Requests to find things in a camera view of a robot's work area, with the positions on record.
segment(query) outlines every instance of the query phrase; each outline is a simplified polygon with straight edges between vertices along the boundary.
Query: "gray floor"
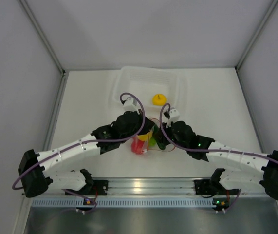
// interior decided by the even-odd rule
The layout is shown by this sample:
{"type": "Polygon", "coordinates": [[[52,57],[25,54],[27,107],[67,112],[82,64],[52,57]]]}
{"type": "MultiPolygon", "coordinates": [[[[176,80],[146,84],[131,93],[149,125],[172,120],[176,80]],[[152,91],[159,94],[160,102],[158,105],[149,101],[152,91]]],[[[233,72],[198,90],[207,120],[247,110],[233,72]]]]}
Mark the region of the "gray floor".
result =
{"type": "Polygon", "coordinates": [[[60,211],[32,208],[24,234],[278,234],[277,206],[270,198],[241,198],[227,214],[195,208],[60,211]]]}

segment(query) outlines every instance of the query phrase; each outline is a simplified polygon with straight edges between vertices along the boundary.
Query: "robotic arm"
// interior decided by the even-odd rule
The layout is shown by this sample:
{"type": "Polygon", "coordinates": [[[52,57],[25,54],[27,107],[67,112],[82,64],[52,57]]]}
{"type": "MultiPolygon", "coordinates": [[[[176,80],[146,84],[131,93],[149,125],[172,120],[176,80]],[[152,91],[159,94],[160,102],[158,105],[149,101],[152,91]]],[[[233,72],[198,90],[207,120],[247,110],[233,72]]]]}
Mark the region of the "robotic arm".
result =
{"type": "MultiPolygon", "coordinates": [[[[20,177],[13,189],[19,189],[15,185],[21,180],[26,197],[38,196],[48,189],[71,189],[86,195],[93,180],[82,168],[86,165],[85,160],[117,149],[134,135],[147,134],[154,127],[154,122],[145,117],[144,110],[137,109],[135,98],[129,97],[122,102],[125,112],[112,124],[99,127],[57,149],[25,152],[18,168],[20,177]]],[[[264,189],[270,197],[278,200],[278,165],[274,162],[278,163],[278,151],[271,155],[244,153],[195,134],[190,126],[179,121],[180,114],[173,108],[164,115],[168,120],[161,122],[161,131],[155,135],[159,148],[174,144],[194,159],[214,163],[217,169],[209,182],[213,191],[243,189],[262,192],[264,189]]]]}

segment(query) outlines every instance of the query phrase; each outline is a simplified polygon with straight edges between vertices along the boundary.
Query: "yellow fruit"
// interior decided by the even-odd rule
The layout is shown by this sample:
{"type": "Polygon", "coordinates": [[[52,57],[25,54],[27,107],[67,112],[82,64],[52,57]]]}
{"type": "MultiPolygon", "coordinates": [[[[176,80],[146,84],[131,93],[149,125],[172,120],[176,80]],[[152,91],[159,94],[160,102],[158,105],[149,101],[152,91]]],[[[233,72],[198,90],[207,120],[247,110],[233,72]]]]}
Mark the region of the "yellow fruit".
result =
{"type": "Polygon", "coordinates": [[[148,141],[152,138],[152,136],[153,136],[153,131],[150,131],[149,133],[146,133],[144,135],[137,135],[137,138],[140,141],[148,141]]]}
{"type": "Polygon", "coordinates": [[[167,98],[163,94],[156,94],[153,97],[153,105],[155,106],[163,106],[166,104],[166,102],[167,102],[167,98]]]}

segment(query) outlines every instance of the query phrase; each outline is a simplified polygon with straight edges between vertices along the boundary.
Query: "white wall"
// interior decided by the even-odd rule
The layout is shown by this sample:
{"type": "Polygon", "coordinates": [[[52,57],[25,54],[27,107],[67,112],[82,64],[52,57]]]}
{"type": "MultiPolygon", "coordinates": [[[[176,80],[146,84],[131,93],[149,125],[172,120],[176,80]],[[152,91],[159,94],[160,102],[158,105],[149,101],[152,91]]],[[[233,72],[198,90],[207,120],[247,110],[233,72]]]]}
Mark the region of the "white wall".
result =
{"type": "Polygon", "coordinates": [[[28,0],[65,68],[238,63],[271,0],[28,0]]]}
{"type": "Polygon", "coordinates": [[[278,150],[278,7],[240,77],[265,150],[278,150]]]}
{"type": "Polygon", "coordinates": [[[0,234],[11,233],[23,153],[42,149],[60,74],[16,0],[0,0],[0,234]]]}

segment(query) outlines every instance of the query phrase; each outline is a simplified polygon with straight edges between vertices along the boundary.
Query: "white tabletop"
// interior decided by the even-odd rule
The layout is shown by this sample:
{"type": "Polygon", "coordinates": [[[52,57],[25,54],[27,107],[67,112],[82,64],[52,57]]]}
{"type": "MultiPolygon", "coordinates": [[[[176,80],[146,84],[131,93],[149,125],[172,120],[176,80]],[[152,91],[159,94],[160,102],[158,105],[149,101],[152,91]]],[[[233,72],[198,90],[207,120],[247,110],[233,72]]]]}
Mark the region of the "white tabletop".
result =
{"type": "MultiPolygon", "coordinates": [[[[226,145],[260,152],[259,143],[234,68],[170,69],[183,83],[179,98],[180,120],[196,134],[226,145]]],[[[52,148],[75,141],[123,114],[111,100],[119,70],[71,71],[57,119],[52,148]]],[[[157,117],[157,113],[147,113],[157,117]]],[[[175,149],[170,153],[149,151],[137,156],[130,141],[119,149],[88,159],[93,177],[209,177],[215,166],[175,149]]]]}

